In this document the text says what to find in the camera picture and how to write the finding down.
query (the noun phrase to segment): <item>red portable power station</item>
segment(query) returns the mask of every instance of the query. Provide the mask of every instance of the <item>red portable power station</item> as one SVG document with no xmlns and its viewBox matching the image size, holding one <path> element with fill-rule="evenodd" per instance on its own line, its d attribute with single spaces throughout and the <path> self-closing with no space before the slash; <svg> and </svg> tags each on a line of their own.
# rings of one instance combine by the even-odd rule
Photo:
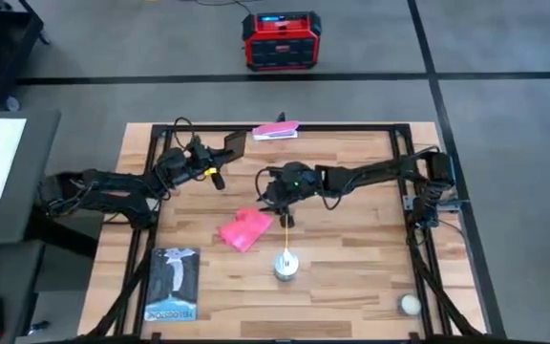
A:
<svg viewBox="0 0 550 344">
<path fill-rule="evenodd" d="M 317 63 L 322 22 L 314 11 L 249 14 L 243 20 L 252 71 L 308 69 Z"/>
</svg>

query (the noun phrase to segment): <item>wooden tabletop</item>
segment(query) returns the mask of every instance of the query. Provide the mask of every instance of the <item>wooden tabletop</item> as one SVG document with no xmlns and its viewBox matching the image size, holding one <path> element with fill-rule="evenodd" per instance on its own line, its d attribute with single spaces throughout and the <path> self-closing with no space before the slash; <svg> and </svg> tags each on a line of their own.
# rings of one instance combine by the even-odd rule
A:
<svg viewBox="0 0 550 344">
<path fill-rule="evenodd" d="M 142 173 L 151 126 L 127 125 L 117 172 Z M 411 128 L 416 150 L 438 144 L 434 123 L 414 122 Z M 228 133 L 198 134 L 205 144 L 220 148 Z M 182 142 L 188 139 L 180 133 Z M 210 181 L 182 185 L 164 203 L 157 247 L 201 248 L 199 319 L 144 322 L 142 336 L 396 339 L 421 333 L 419 317 L 402 315 L 397 307 L 400 296 L 414 293 L 414 281 L 395 182 L 356 189 L 333 211 L 324 209 L 318 197 L 295 204 L 289 245 L 301 268 L 293 282 L 278 282 L 272 273 L 273 259 L 284 247 L 278 221 L 246 253 L 218 236 L 218 227 L 232 221 L 237 209 L 260 206 L 254 175 L 267 165 L 302 161 L 356 167 L 391 157 L 390 138 L 383 132 L 304 132 L 295 140 L 262 142 L 248 138 L 245 156 L 222 170 L 224 191 Z M 264 176 L 261 186 L 266 183 Z M 441 219 L 460 226 L 455 215 Z M 117 297 L 130 240 L 127 226 L 103 227 L 79 333 L 89 331 Z M 441 226 L 434 229 L 434 241 L 446 292 L 484 331 L 462 234 Z M 431 311 L 438 331 L 434 305 Z M 130 302 L 129 324 L 134 313 Z"/>
</svg>

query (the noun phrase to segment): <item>black cart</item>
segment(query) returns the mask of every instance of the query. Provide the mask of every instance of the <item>black cart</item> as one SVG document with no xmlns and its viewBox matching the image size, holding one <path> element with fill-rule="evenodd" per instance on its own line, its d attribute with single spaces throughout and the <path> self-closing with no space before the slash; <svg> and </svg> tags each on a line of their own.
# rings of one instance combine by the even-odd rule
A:
<svg viewBox="0 0 550 344">
<path fill-rule="evenodd" d="M 26 0 L 18 0 L 25 11 L 13 11 L 0 0 L 0 104 L 10 111 L 20 109 L 19 101 L 11 96 L 25 62 L 37 39 L 50 44 L 43 29 L 44 22 Z"/>
</svg>

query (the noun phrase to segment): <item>pink cloth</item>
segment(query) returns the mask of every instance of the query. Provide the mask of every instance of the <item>pink cloth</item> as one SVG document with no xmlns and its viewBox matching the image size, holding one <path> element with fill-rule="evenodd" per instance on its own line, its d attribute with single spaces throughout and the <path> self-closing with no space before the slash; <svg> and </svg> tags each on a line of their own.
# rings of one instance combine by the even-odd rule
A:
<svg viewBox="0 0 550 344">
<path fill-rule="evenodd" d="M 266 232 L 273 219 L 256 209 L 239 209 L 235 221 L 220 228 L 224 241 L 240 252 L 247 251 Z"/>
</svg>

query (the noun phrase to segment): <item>yellow connector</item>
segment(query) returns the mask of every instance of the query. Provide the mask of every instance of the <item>yellow connector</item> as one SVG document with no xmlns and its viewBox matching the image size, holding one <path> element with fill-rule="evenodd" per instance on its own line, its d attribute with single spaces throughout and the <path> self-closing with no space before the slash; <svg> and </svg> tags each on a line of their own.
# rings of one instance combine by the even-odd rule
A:
<svg viewBox="0 0 550 344">
<path fill-rule="evenodd" d="M 210 167 L 205 171 L 205 176 L 211 176 L 214 173 L 218 173 L 218 169 L 216 167 Z"/>
</svg>

